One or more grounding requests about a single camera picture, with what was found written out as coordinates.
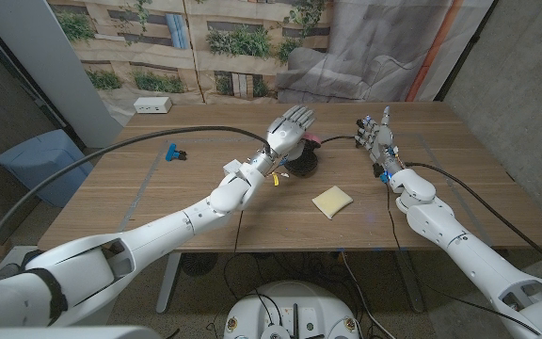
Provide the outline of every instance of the pink object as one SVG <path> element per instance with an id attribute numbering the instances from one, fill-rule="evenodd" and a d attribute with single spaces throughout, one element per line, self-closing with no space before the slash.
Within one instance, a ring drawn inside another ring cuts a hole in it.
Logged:
<path id="1" fill-rule="evenodd" d="M 309 132 L 305 132 L 305 135 L 302 136 L 302 138 L 305 138 L 305 139 L 308 139 L 308 140 L 311 140 L 311 141 L 315 141 L 316 143 L 321 145 L 321 139 L 318 136 L 316 136 L 314 134 L 311 134 Z"/>

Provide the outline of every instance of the yellow sponge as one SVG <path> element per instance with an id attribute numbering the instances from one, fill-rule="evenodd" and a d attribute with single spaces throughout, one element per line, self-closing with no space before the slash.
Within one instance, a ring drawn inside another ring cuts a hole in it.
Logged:
<path id="1" fill-rule="evenodd" d="M 330 220 L 338 211 L 351 202 L 353 202 L 353 198 L 349 197 L 337 186 L 328 189 L 312 200 L 312 203 Z"/>

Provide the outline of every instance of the blue trash bin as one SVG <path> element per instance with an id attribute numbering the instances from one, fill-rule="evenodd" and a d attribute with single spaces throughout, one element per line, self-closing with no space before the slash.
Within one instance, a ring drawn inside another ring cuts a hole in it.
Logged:
<path id="1" fill-rule="evenodd" d="M 59 129 L 33 137 L 5 151 L 0 154 L 0 164 L 31 189 L 83 157 L 72 140 Z M 45 202 L 64 207 L 91 170 L 93 166 L 87 162 L 62 175 L 37 195 Z"/>

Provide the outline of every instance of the orange pipe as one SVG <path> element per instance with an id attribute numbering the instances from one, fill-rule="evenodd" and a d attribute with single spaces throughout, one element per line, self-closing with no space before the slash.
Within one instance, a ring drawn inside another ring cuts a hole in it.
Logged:
<path id="1" fill-rule="evenodd" d="M 428 54 L 425 55 L 425 59 L 423 60 L 422 67 L 420 68 L 420 71 L 418 72 L 418 74 L 415 76 L 415 80 L 413 80 L 413 85 L 411 85 L 411 89 L 409 89 L 409 94 L 406 96 L 405 101 L 415 100 L 415 96 L 418 94 L 418 90 L 420 89 L 420 86 L 422 85 L 423 80 L 428 75 L 428 71 L 430 70 L 430 66 L 432 66 L 432 62 L 434 62 L 434 59 L 437 57 L 440 46 L 442 45 L 444 40 L 447 38 L 447 34 L 449 34 L 449 31 L 451 30 L 451 26 L 453 25 L 453 22 L 455 21 L 455 18 L 457 17 L 457 13 L 459 12 L 459 9 L 461 8 L 462 3 L 463 3 L 463 0 L 454 0 L 451 6 L 449 7 L 447 14 L 445 15 L 444 20 L 442 21 L 442 24 L 440 25 L 440 28 L 438 29 L 438 33 L 434 37 L 434 42 L 432 42 L 432 47 L 430 47 Z"/>

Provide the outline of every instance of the red object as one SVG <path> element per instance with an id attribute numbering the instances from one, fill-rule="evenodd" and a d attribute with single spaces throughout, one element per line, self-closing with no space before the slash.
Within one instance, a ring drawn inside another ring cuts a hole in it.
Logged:
<path id="1" fill-rule="evenodd" d="M 302 138 L 305 138 L 305 139 L 311 140 L 311 141 L 315 141 L 316 143 L 321 145 L 321 139 L 318 136 L 316 136 L 314 134 L 311 134 L 309 132 L 305 132 L 305 135 L 302 136 Z"/>
<path id="2" fill-rule="evenodd" d="M 425 59 L 423 60 L 422 67 L 420 68 L 420 71 L 415 77 L 415 80 L 413 80 L 413 85 L 411 85 L 409 94 L 406 96 L 406 99 L 405 99 L 406 102 L 415 100 L 415 96 L 418 94 L 418 90 L 420 89 L 420 86 L 422 85 L 423 80 L 428 75 L 428 71 L 430 71 L 430 66 L 432 66 L 432 62 L 434 62 L 434 59 L 437 57 L 440 46 L 442 45 L 444 40 L 447 38 L 447 34 L 449 34 L 449 30 L 451 30 L 451 26 L 453 25 L 453 22 L 455 21 L 455 17 L 457 17 L 457 12 L 461 8 L 462 3 L 463 3 L 463 0 L 454 0 L 453 3 L 451 4 L 451 7 L 447 11 L 447 14 L 444 17 L 444 20 L 442 21 L 442 24 L 440 25 L 440 28 L 438 29 L 438 33 L 434 37 L 434 42 L 432 42 L 432 47 L 430 47 L 428 54 L 425 55 Z"/>

